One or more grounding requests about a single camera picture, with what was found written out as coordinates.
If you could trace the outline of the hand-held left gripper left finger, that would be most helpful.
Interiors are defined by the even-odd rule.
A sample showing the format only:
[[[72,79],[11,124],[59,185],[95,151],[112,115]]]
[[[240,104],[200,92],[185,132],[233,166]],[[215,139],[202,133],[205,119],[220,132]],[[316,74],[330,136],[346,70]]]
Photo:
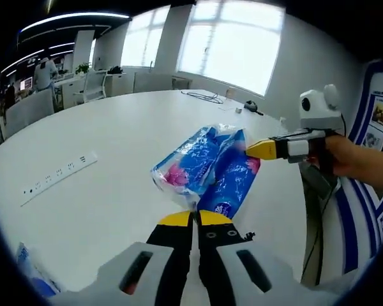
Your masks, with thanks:
[[[170,214],[98,270],[98,305],[179,305],[190,269],[192,213]]]

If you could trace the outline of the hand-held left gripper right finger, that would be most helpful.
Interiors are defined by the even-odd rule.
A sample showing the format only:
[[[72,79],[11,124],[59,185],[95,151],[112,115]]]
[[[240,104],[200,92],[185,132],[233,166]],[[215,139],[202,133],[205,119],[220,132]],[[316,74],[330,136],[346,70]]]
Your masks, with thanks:
[[[243,238],[228,217],[201,210],[196,222],[199,276],[211,305],[289,305],[294,300],[290,267]]]

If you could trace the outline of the person's right hand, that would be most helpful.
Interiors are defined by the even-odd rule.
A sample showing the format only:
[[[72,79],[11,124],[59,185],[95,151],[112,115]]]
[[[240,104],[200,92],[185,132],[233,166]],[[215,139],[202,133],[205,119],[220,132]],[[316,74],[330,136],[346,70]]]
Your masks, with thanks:
[[[363,172],[365,149],[344,136],[326,138],[326,149],[333,156],[333,173],[358,179]]]

